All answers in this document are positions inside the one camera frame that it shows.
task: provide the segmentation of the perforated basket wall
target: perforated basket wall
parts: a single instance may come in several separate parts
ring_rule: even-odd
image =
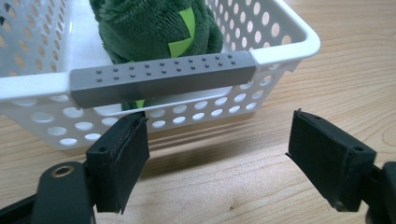
[[[147,112],[149,132],[255,111],[286,71],[318,51],[318,36],[282,1],[206,3],[224,33],[224,53],[249,50],[254,77],[158,99],[140,109]],[[92,144],[120,117],[138,111],[121,111],[120,105],[77,109],[70,95],[68,71],[111,64],[88,1],[1,4],[0,113],[53,147],[69,149]]]

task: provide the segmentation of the gray rubber grip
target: gray rubber grip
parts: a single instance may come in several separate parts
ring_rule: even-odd
[[[71,95],[91,108],[248,83],[256,64],[247,51],[73,70]]]

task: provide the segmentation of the wooden table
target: wooden table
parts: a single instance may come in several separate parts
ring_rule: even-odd
[[[396,1],[288,0],[321,38],[261,109],[151,134],[151,159],[123,216],[99,223],[362,223],[337,213],[287,157],[294,109],[317,114],[396,161]],[[0,207],[35,193],[52,165],[83,161],[0,116]]]

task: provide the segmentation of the green stuffed toy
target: green stuffed toy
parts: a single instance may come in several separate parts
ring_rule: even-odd
[[[223,37],[204,0],[90,0],[113,63],[221,52]],[[142,107],[143,101],[122,109]]]

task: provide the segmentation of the basket handle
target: basket handle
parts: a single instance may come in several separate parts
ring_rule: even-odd
[[[124,63],[73,70],[70,93],[91,108],[245,84],[255,71],[247,51]]]

